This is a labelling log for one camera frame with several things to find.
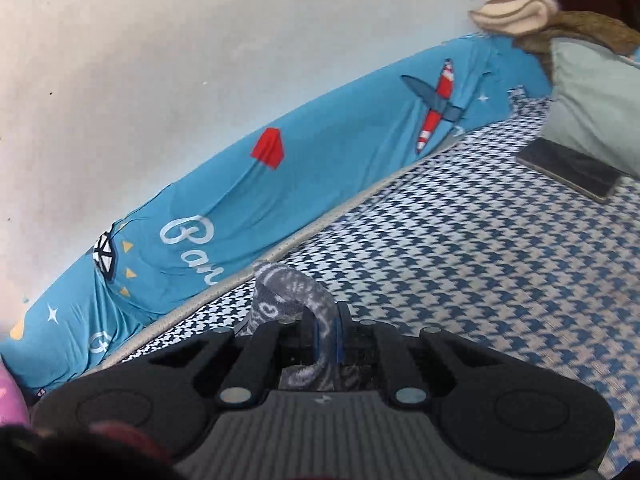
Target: cartoon airplane print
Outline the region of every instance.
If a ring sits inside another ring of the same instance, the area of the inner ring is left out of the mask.
[[[453,94],[453,64],[450,59],[445,61],[436,88],[417,77],[403,75],[401,78],[409,89],[422,99],[428,109],[415,146],[415,152],[420,153],[429,142],[440,121],[455,123],[464,111],[449,101],[451,94]]]

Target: houndstooth pattern mattress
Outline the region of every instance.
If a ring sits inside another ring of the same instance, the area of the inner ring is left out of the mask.
[[[426,323],[596,388],[616,414],[601,466],[640,460],[640,184],[599,205],[516,162],[548,102],[425,160],[283,263],[324,283],[355,319],[417,335]],[[247,314],[253,280],[131,358]]]

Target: blue fabric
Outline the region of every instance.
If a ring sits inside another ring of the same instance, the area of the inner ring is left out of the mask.
[[[401,75],[435,88],[447,59],[454,71],[450,102],[464,113],[455,126],[441,121],[418,154],[428,110]],[[82,257],[31,308],[23,338],[0,343],[0,354],[23,386],[59,386],[142,326],[432,152],[447,136],[507,118],[507,90],[518,85],[531,97],[550,93],[537,60],[512,48],[511,40],[467,36],[297,108],[268,124],[279,130],[284,149],[275,169],[251,156],[261,128],[162,190],[113,224],[113,275],[95,269],[89,254]],[[71,272],[78,277],[70,278]],[[48,304],[59,308],[59,321],[63,312],[82,315],[65,317],[60,335],[54,330],[59,325],[46,321]],[[43,324],[46,329],[36,327]],[[32,330],[40,334],[38,342]],[[106,352],[88,355],[88,339],[98,332],[112,341]]]

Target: pillow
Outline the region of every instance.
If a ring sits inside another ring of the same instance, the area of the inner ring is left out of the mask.
[[[30,427],[29,412],[20,388],[0,358],[0,426]]]
[[[540,135],[640,177],[640,63],[555,38],[554,102]]]

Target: dark hair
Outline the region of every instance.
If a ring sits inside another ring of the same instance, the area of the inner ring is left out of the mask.
[[[0,428],[0,472],[7,480],[184,480],[171,466],[99,434],[43,438]]]

